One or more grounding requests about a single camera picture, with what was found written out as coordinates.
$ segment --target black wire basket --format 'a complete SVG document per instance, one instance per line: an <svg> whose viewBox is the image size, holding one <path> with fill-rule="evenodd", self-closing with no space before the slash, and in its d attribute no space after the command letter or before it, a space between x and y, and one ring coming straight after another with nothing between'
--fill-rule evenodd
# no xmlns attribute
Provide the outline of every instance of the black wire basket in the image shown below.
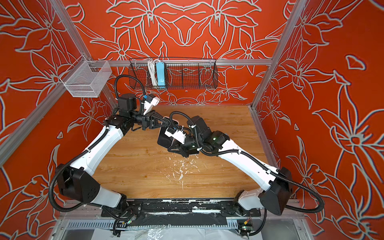
<svg viewBox="0 0 384 240"><path fill-rule="evenodd" d="M154 86L148 71L148 60L159 59L164 63L165 86ZM135 76L147 89L215 89L217 88L216 59L206 58L131 58L129 74ZM140 85L129 81L130 87Z"/></svg>

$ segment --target metal bracket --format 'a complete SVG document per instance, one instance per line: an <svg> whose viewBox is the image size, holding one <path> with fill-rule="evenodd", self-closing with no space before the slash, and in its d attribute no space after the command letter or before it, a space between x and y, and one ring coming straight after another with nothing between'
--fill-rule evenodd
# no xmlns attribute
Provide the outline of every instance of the metal bracket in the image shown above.
<svg viewBox="0 0 384 240"><path fill-rule="evenodd" d="M133 207L133 214L134 215L136 215L137 217L140 216L143 202L141 202L141 201L129 201L129 202L127 202L127 204L128 204L128 206ZM112 213L115 215L120 214L120 212L117 210L112 210ZM106 213L104 209L101 212L101 216L102 217L110 217L110 215L108 213Z"/></svg>
<svg viewBox="0 0 384 240"><path fill-rule="evenodd" d="M275 52L273 53L272 56L272 62L270 66L268 67L266 73L264 74L264 77L259 84L257 93L255 94L255 97L253 98L252 101L252 109L255 110L258 102L260 101L262 94L267 87L268 82L270 81L273 72L275 71L277 64L283 55L284 49L286 44L288 43L289 38L292 35L293 29L295 28L296 22L300 17L300 14L302 10L305 7L305 4L307 3L307 0L298 0L295 3L295 6L293 7L293 10L291 12L291 15L288 18L287 23L285 24L285 28L283 30L283 34L280 37L280 41L277 44L277 47L275 49Z"/></svg>
<svg viewBox="0 0 384 240"><path fill-rule="evenodd" d="M260 217L260 209L244 210L233 201L221 201L221 216L223 217Z"/></svg>

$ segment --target wire mesh basket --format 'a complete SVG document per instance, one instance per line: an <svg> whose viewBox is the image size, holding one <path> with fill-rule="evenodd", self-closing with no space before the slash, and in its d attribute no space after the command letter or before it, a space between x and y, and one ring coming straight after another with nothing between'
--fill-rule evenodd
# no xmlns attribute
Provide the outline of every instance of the wire mesh basket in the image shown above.
<svg viewBox="0 0 384 240"><path fill-rule="evenodd" d="M154 86L148 70L148 60L164 63L165 86ZM147 89L215 89L217 88L216 59L204 58L131 58L129 74L135 76ZM140 85L129 81L130 87Z"/></svg>
<svg viewBox="0 0 384 240"><path fill-rule="evenodd" d="M96 98L111 74L108 61L101 68L91 68L87 61L80 61L62 82L73 97Z"/></svg>

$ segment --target white cable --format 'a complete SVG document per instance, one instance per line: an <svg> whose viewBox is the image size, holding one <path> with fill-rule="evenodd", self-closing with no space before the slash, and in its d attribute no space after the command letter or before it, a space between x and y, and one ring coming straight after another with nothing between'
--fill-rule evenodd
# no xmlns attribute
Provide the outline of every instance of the white cable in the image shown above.
<svg viewBox="0 0 384 240"><path fill-rule="evenodd" d="M155 68L156 68L156 65L155 63L156 62L161 62L159 59L155 59L155 60L148 60L148 71L149 71L149 75L151 76L151 80L152 80L152 85L153 86L157 86L157 79L156 79L156 75L155 75Z"/></svg>

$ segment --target white wire basket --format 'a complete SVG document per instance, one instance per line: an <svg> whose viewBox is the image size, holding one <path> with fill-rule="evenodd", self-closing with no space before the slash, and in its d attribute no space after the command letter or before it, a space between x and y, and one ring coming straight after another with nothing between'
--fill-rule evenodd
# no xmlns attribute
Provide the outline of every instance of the white wire basket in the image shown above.
<svg viewBox="0 0 384 240"><path fill-rule="evenodd" d="M92 68L87 61L80 61L71 76L62 81L73 97L97 98L112 74L108 61L101 68Z"/></svg>

